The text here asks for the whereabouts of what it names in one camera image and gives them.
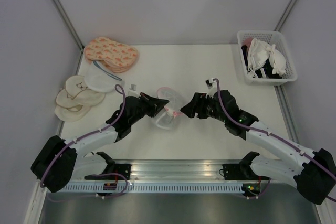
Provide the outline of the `pink trimmed mesh laundry bag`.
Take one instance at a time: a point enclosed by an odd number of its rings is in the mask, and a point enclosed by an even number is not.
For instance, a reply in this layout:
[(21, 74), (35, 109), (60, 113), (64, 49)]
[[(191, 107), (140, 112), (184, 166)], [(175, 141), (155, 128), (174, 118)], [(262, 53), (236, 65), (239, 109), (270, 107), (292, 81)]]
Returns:
[(168, 100), (169, 103), (153, 119), (153, 123), (164, 130), (176, 128), (180, 122), (179, 116), (182, 115), (180, 109), (185, 105), (184, 98), (177, 91), (169, 87), (159, 88), (157, 90), (157, 97)]

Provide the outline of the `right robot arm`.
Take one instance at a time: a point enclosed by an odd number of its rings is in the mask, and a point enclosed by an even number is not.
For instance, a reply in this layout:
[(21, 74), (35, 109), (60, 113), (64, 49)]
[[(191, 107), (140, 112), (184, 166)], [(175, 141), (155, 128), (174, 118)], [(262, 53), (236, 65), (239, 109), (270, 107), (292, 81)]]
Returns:
[(320, 205), (335, 187), (335, 162), (325, 149), (314, 151), (277, 136), (257, 117), (242, 110), (227, 90), (212, 95), (195, 93), (180, 111), (189, 118), (214, 118), (234, 136), (258, 145), (277, 157), (249, 152), (239, 172), (245, 179), (268, 177), (294, 187), (309, 202)]

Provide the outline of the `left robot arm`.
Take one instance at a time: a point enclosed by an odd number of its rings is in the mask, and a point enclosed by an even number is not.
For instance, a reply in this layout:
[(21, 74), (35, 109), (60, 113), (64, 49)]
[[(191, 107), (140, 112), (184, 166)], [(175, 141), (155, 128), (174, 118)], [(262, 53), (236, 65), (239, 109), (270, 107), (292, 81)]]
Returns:
[(112, 117), (98, 129), (67, 140), (54, 135), (43, 146), (30, 170), (43, 187), (55, 193), (72, 179), (97, 178), (108, 180), (114, 176), (114, 160), (98, 149), (124, 139), (145, 116), (157, 116), (169, 103), (167, 99), (126, 96)]

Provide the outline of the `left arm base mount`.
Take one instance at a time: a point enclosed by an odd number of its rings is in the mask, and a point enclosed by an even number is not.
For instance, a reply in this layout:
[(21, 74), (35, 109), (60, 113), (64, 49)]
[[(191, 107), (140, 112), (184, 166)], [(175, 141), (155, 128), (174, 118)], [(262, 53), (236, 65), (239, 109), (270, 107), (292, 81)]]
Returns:
[(87, 175), (85, 180), (118, 180), (123, 179), (118, 174), (125, 177), (127, 180), (130, 179), (131, 175), (131, 164), (114, 164), (112, 167), (108, 165), (105, 170), (99, 175)]

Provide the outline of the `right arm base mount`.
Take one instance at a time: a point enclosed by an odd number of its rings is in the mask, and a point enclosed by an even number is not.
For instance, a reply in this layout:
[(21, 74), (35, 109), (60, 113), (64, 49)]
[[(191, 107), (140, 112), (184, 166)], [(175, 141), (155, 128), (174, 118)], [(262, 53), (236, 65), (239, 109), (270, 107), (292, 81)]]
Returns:
[(223, 175), (226, 180), (251, 180), (255, 179), (248, 165), (227, 163), (222, 165)]

